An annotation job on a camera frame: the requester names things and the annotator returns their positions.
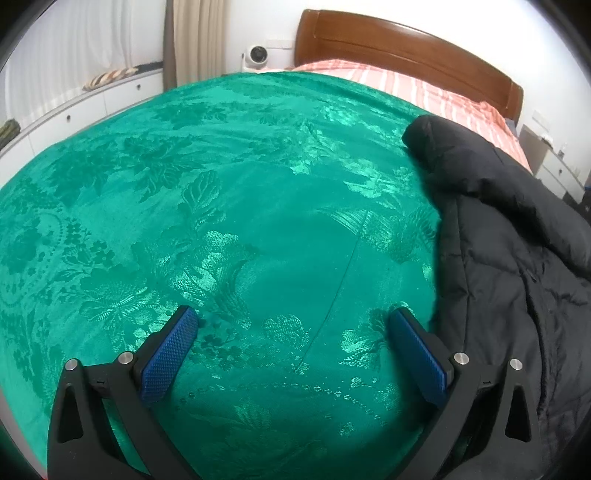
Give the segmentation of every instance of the wooden headboard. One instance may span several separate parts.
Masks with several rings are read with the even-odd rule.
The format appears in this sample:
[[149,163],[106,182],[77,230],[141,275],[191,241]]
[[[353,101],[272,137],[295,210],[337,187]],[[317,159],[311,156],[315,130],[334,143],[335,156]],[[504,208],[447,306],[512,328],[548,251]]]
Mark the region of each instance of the wooden headboard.
[[295,66],[319,60],[358,61],[425,80],[519,120],[523,89],[472,53],[416,28],[331,10],[304,10]]

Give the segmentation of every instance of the curtain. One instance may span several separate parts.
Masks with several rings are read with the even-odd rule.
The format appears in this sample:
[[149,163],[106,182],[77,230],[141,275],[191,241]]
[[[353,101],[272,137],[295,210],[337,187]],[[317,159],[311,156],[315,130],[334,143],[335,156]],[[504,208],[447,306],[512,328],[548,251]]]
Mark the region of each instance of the curtain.
[[165,0],[57,0],[0,72],[0,119],[25,128],[110,70],[162,60]]
[[164,34],[165,87],[222,74],[224,6],[225,0],[168,0]]

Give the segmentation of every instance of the security camera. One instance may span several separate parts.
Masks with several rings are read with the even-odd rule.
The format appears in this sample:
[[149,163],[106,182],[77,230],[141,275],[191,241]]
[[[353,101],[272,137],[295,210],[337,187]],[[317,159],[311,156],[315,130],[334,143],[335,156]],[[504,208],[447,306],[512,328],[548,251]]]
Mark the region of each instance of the security camera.
[[259,70],[267,65],[269,54],[265,47],[253,45],[242,54],[242,71]]

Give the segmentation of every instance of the nightstand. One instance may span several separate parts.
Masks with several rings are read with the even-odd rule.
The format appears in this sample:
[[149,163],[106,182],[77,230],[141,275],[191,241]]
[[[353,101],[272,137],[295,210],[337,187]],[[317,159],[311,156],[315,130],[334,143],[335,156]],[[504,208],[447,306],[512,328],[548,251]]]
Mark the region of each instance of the nightstand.
[[579,179],[527,125],[521,128],[519,144],[535,178],[541,180],[549,191],[559,198],[568,192],[577,203],[583,200],[585,189]]

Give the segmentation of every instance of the green bedspread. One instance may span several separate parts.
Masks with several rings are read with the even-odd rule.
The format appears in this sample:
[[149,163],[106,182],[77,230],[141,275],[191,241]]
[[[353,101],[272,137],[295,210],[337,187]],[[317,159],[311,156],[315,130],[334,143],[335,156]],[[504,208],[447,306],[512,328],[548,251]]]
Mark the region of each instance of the green bedspread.
[[38,155],[0,190],[0,385],[38,457],[64,362],[189,304],[213,320],[154,411],[199,474],[384,478],[430,411],[384,332],[391,306],[434,309],[439,217],[401,141],[423,113],[239,74]]

